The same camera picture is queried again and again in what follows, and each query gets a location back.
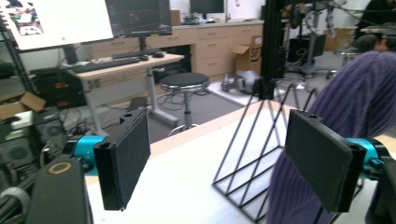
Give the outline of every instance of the stool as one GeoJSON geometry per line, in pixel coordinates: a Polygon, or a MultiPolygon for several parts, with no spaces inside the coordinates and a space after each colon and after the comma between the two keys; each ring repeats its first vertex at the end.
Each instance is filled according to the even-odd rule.
{"type": "Polygon", "coordinates": [[[349,48],[349,49],[337,49],[334,54],[341,54],[343,55],[343,64],[341,65],[341,68],[343,68],[345,65],[347,65],[347,61],[350,59],[354,59],[355,56],[361,54],[361,52],[356,49],[356,48],[349,48]]]}
{"type": "Polygon", "coordinates": [[[210,85],[209,77],[200,73],[179,73],[160,80],[161,88],[165,91],[184,94],[184,125],[176,127],[168,135],[172,135],[177,130],[181,132],[188,130],[197,124],[192,124],[192,117],[189,103],[189,93],[204,90],[210,85]]]}

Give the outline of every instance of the wooden desk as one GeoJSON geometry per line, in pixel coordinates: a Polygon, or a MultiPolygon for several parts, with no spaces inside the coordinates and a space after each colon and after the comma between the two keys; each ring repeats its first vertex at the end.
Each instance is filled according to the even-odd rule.
{"type": "MultiPolygon", "coordinates": [[[[250,106],[247,120],[252,121],[258,108],[259,103],[250,106]]],[[[267,108],[263,108],[263,122],[257,127],[264,132],[271,124],[265,119],[269,117],[267,108]]],[[[242,114],[240,109],[152,144],[151,158],[123,212],[104,211],[99,184],[90,180],[88,190],[95,223],[251,223],[212,187],[242,114]]],[[[282,126],[280,123],[278,128],[284,136],[282,126]]],[[[336,223],[363,223],[375,185],[368,182],[354,201],[351,213],[341,215],[336,223]]]]}
{"type": "Polygon", "coordinates": [[[154,115],[158,115],[170,122],[177,123],[178,118],[164,113],[158,109],[157,105],[157,93],[155,91],[155,83],[153,77],[152,67],[163,65],[167,63],[178,62],[183,59],[183,56],[174,54],[165,54],[163,58],[152,58],[146,62],[132,63],[118,67],[112,67],[107,69],[101,69],[86,73],[75,74],[72,70],[69,73],[78,77],[81,80],[82,88],[84,90],[84,96],[87,101],[87,106],[90,110],[93,119],[93,132],[98,135],[107,135],[107,133],[102,129],[101,122],[96,113],[96,107],[109,103],[115,100],[122,99],[124,97],[138,94],[140,92],[149,91],[150,97],[150,107],[148,108],[150,112],[154,115]],[[114,85],[94,88],[92,83],[104,77],[116,77],[125,73],[133,73],[138,70],[147,69],[147,76],[136,78],[129,81],[119,82],[114,85]]]}

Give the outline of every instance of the white screen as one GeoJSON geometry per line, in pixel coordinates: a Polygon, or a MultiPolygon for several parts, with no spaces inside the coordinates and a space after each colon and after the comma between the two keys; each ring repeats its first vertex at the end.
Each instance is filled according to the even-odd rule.
{"type": "Polygon", "coordinates": [[[0,0],[0,10],[21,50],[113,38],[105,0],[0,0]]]}

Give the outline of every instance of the purple cloth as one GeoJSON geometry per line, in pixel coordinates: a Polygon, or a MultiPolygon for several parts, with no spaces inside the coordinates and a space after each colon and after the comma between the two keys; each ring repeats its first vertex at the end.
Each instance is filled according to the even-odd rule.
{"type": "MultiPolygon", "coordinates": [[[[369,51],[348,64],[319,94],[310,113],[343,137],[375,137],[396,126],[396,53],[369,51]]],[[[285,153],[269,189],[268,224],[314,223],[320,201],[285,153]]],[[[324,211],[319,223],[333,214],[324,211]]]]}

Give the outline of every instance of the monitor screen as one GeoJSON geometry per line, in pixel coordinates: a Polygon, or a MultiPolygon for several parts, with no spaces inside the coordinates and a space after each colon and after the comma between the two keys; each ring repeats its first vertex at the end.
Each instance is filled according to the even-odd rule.
{"type": "Polygon", "coordinates": [[[115,37],[171,35],[169,0],[106,0],[115,37]]]}
{"type": "Polygon", "coordinates": [[[20,50],[113,38],[105,0],[0,0],[0,10],[20,50]]]}
{"type": "Polygon", "coordinates": [[[206,13],[223,13],[224,0],[190,0],[190,12],[204,15],[206,13]]]}

